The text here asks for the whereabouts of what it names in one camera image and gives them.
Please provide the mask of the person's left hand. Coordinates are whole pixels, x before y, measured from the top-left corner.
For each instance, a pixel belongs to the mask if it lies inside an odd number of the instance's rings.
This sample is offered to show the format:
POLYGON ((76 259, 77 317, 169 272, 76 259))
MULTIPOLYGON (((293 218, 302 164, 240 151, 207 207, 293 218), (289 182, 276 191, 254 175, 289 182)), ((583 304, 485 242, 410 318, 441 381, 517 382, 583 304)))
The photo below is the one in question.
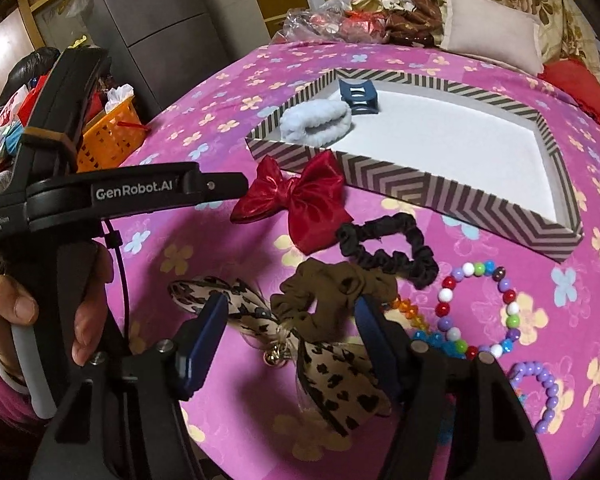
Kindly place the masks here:
MULTIPOLYGON (((109 312, 106 286, 114 279, 110 253, 101 244, 96 247, 97 259, 74 317, 72 357, 79 366, 86 363, 99 344, 109 312)), ((32 326, 37 318, 38 304, 30 292, 13 278, 0 275, 0 362, 6 372, 20 382, 23 374, 12 341, 12 326, 32 326)))

